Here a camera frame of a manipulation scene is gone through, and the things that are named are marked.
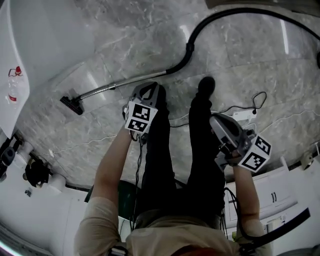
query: red label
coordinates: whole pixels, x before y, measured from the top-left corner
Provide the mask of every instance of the red label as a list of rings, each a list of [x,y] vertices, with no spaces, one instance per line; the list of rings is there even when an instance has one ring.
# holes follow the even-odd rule
[[[16,102],[17,101],[17,98],[16,97],[12,97],[12,96],[10,96],[9,95],[9,99],[11,100],[11,101],[13,101],[13,102]]]

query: person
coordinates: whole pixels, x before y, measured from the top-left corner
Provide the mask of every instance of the person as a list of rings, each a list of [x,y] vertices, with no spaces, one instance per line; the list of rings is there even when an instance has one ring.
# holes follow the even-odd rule
[[[147,136],[145,172],[136,203],[136,225],[124,246],[128,255],[239,255],[239,244],[250,242],[239,229],[236,242],[228,240],[219,229],[226,181],[214,161],[220,143],[209,123],[210,96],[214,89],[215,80],[204,77],[191,103],[192,167],[187,185],[181,190],[176,188],[169,152],[166,91],[160,87],[156,103],[158,112]],[[118,184],[131,140],[129,131],[122,128],[97,169],[91,199],[75,236],[75,255],[110,255],[111,248],[121,242]],[[248,235],[262,236],[259,199],[251,172],[239,166],[233,169],[242,226]],[[270,245],[262,246],[256,252],[261,256],[270,255]]]

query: power strip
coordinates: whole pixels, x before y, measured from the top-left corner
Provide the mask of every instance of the power strip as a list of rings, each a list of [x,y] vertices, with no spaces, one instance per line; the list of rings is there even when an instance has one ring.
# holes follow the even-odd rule
[[[257,117],[257,114],[253,113],[253,109],[245,109],[233,112],[232,118],[236,121],[243,121],[243,120],[252,120]]]

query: vacuum floor nozzle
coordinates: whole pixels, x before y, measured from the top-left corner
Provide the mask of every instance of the vacuum floor nozzle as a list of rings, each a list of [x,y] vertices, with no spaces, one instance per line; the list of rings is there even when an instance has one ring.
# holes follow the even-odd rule
[[[60,101],[66,105],[69,109],[71,109],[73,112],[78,114],[79,116],[84,113],[84,110],[80,106],[79,101],[75,101],[74,99],[69,99],[66,96],[63,96]]]

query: marble floor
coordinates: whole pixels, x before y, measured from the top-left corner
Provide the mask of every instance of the marble floor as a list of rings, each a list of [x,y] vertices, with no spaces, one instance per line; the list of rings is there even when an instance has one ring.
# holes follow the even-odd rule
[[[17,127],[53,172],[79,187],[93,184],[100,160],[124,123],[121,109],[135,85],[85,99],[81,116],[59,101],[62,96],[169,68],[183,57],[186,41],[203,18],[234,7],[273,10],[320,35],[320,18],[279,7],[242,4],[208,10],[204,0],[75,0],[75,4],[94,34],[95,54],[37,89]],[[293,164],[320,140],[319,51],[320,43],[293,24],[265,15],[236,14],[208,25],[195,42],[188,66],[156,81],[166,88],[170,119],[188,113],[204,76],[216,80],[211,98],[215,111],[251,106],[252,96],[266,91],[267,100],[251,123],[273,145],[271,170],[279,165],[280,156]],[[171,122],[187,121],[185,117]],[[186,182],[192,164],[188,126],[171,129],[169,146],[175,176]],[[135,181],[138,156],[139,145],[132,143],[124,180]]]

